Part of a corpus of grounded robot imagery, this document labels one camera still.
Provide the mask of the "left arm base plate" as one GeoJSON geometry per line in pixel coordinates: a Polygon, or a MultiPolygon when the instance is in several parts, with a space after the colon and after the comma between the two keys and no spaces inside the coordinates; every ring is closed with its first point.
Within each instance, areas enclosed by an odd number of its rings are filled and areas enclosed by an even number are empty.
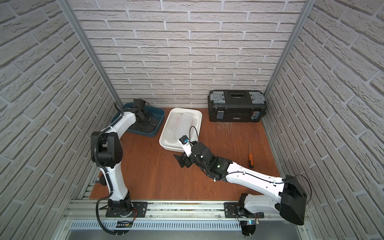
{"type": "Polygon", "coordinates": [[[144,218],[146,216],[148,202],[131,202],[128,207],[108,207],[107,218],[144,218]]]}

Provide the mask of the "ribbed translucent pencil case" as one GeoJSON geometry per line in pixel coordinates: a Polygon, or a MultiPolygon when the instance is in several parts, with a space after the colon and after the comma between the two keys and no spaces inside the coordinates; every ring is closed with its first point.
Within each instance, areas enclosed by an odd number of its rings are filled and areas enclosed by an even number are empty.
{"type": "Polygon", "coordinates": [[[193,115],[191,113],[183,113],[181,115],[179,125],[175,131],[175,138],[180,139],[184,135],[189,134],[189,129],[193,123],[193,115]]]}

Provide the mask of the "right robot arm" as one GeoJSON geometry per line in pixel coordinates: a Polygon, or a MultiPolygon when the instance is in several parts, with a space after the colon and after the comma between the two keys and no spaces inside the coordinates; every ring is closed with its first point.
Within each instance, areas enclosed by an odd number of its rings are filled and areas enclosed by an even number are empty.
{"type": "Polygon", "coordinates": [[[184,153],[175,156],[179,165],[189,168],[194,165],[214,181],[237,184],[261,193],[269,198],[265,207],[256,204],[254,196],[240,197],[240,208],[255,215],[258,212],[277,212],[286,221],[302,226],[308,194],[296,177],[272,177],[247,169],[229,159],[214,155],[203,143],[191,142],[187,137],[180,139],[184,153]]]}

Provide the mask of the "black pencil case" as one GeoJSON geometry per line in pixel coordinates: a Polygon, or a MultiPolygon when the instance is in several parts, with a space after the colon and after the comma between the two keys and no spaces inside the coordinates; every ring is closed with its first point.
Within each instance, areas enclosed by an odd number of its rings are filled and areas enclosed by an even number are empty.
{"type": "Polygon", "coordinates": [[[150,111],[145,111],[144,115],[146,117],[146,123],[155,122],[157,119],[154,117],[154,113],[150,111]]]}
{"type": "Polygon", "coordinates": [[[144,133],[144,134],[149,134],[153,132],[156,129],[157,125],[154,124],[149,124],[149,123],[134,123],[131,125],[128,130],[129,131],[134,131],[134,132],[139,132],[139,133],[144,133]]]}

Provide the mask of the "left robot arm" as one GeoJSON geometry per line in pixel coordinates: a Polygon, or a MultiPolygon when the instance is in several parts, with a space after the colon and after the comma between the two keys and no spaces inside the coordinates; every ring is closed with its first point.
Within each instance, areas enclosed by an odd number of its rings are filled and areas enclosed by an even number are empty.
{"type": "Polygon", "coordinates": [[[134,99],[131,107],[115,102],[118,116],[105,129],[91,135],[91,158],[103,173],[100,182],[109,190],[107,213],[113,217],[128,217],[134,213],[121,170],[124,151],[120,138],[132,125],[148,121],[144,113],[146,104],[142,99],[134,99]]]}

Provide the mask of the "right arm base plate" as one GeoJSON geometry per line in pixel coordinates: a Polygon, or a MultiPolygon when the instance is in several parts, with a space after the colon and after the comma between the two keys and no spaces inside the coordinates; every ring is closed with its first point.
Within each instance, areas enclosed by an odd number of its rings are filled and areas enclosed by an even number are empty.
{"type": "Polygon", "coordinates": [[[256,218],[262,219],[265,217],[263,212],[251,213],[246,210],[244,207],[239,207],[237,203],[234,202],[224,202],[224,212],[225,218],[234,219],[234,218],[256,218]]]}

